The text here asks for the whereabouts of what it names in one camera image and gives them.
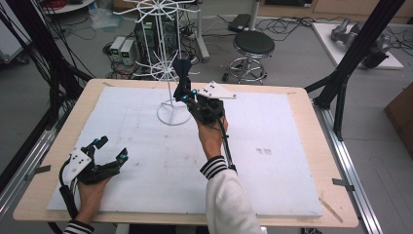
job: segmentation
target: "striped sleeve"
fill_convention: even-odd
[[[219,172],[227,170],[227,164],[223,156],[216,156],[211,158],[206,164],[200,169],[200,172],[210,180]]]
[[[63,234],[92,234],[93,232],[94,228],[91,226],[77,220],[70,220]]]

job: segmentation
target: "gray floor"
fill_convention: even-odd
[[[65,23],[87,18],[87,12],[62,16]],[[205,34],[231,33],[219,18],[204,19]],[[133,21],[121,19],[119,28],[90,28],[91,20],[75,25],[75,34],[67,41],[74,53],[96,76],[105,77],[111,71],[102,48],[117,35],[132,32]],[[395,26],[394,31],[403,27]],[[413,28],[407,27],[409,38]],[[269,34],[273,38],[282,36]],[[193,82],[221,82],[227,65],[240,55],[232,46],[233,37],[205,37],[210,60],[193,66],[200,71]],[[263,59],[268,77],[267,86],[306,87],[330,74],[335,65],[323,48],[316,33],[299,27],[286,40],[277,42],[271,58]],[[383,108],[413,81],[413,58],[401,50],[391,50],[404,65],[402,70],[357,69],[348,85],[343,137],[355,163],[358,175],[384,233],[411,233],[413,230],[413,162],[399,140]],[[231,78],[228,83],[237,83]],[[311,98],[319,91],[310,94]],[[48,86],[32,63],[12,63],[0,70],[0,149],[1,172],[16,154],[48,107]],[[1,233],[52,233],[46,223],[15,221],[12,218],[16,202],[0,220]],[[95,233],[114,233],[112,224],[96,224]],[[360,224],[354,229],[320,228],[323,233],[365,233]],[[269,233],[299,233],[296,227],[271,227]]]

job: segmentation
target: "box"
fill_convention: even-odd
[[[386,106],[385,112],[413,157],[413,83]]]

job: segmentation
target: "white board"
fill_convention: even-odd
[[[346,54],[348,48],[343,44],[341,41],[332,41],[331,40],[331,30],[336,28],[340,23],[320,23],[320,22],[313,22],[313,28],[316,31],[317,36],[321,40],[323,46],[328,51],[331,59],[334,61],[336,65],[340,63],[341,59],[343,59],[344,55]],[[347,33],[353,27],[353,24],[347,25]],[[392,53],[386,53],[388,58],[382,61],[378,66],[375,68],[377,69],[401,69],[404,66],[395,58]]]
[[[167,90],[105,88],[77,147],[109,141],[96,163],[113,161],[126,147],[130,159],[111,179],[102,211],[204,214],[207,161],[191,120],[167,126],[157,108]],[[229,147],[240,179],[259,215],[320,216],[319,197],[286,95],[239,93],[224,100]],[[65,210],[57,188],[49,210]]]

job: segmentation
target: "white sleeve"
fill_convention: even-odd
[[[243,185],[224,157],[214,157],[201,169],[206,186],[206,221],[210,234],[261,234]]]

